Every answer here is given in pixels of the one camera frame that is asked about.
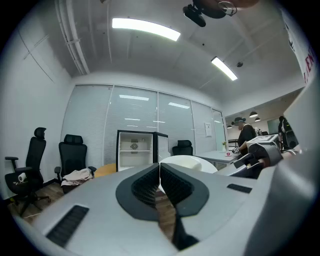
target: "ceiling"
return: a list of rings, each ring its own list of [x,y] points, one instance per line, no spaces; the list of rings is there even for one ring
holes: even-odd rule
[[[166,78],[165,70],[170,70],[187,86],[221,101],[274,85],[300,71],[280,10],[272,1],[260,0],[232,17],[212,19],[203,15],[206,27],[199,27],[184,16],[182,8],[191,2],[107,0],[102,4],[100,0],[74,0],[74,20],[89,70],[101,69],[101,61],[115,67],[133,65],[135,69],[140,64],[141,69],[157,66],[159,76]],[[170,27],[181,36],[175,42],[111,27],[112,18],[127,17]],[[237,80],[231,81],[211,64],[215,56],[233,70]],[[240,61],[243,66],[236,67]]]
[[[300,92],[301,89],[266,102],[264,104],[258,105],[255,108],[229,115],[225,118],[226,125],[231,125],[232,121],[234,121],[236,117],[246,118],[246,123],[254,124],[255,119],[258,117],[261,119],[261,121],[265,121],[283,116],[285,110],[291,105],[291,103],[296,99]],[[258,116],[249,117],[252,111],[257,112]]]

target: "white cloth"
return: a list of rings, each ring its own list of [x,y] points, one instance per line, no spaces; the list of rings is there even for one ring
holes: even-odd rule
[[[91,170],[88,168],[82,170],[74,170],[70,174],[63,177],[61,186],[77,186],[81,185],[82,183],[92,179],[93,176],[91,174]]]

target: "cloth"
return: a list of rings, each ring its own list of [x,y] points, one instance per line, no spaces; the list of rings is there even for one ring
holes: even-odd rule
[[[256,131],[255,129],[248,123],[246,123],[243,128],[242,128],[242,131],[239,135],[239,138],[238,138],[238,145],[239,147],[241,147],[241,145],[245,142],[245,141],[251,141],[253,138],[256,137]],[[241,150],[241,155],[246,155],[248,154],[248,149],[245,148],[243,150]]]
[[[92,178],[93,176],[91,174],[91,170],[88,168],[82,170],[74,170],[70,174],[63,177],[61,187],[64,185],[78,186]]]

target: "shelf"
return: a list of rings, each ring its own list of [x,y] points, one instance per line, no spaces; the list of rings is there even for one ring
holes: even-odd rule
[[[151,150],[120,150],[120,152],[151,152]]]

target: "black vent slot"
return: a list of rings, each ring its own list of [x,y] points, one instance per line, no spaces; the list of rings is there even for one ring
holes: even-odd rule
[[[155,194],[159,184],[159,169],[156,168],[133,182],[132,193],[139,201],[151,206],[152,208],[155,208]]]
[[[174,206],[192,194],[194,186],[172,171],[162,168],[160,175],[161,186]]]
[[[58,246],[65,247],[88,211],[89,208],[73,206],[46,237]]]

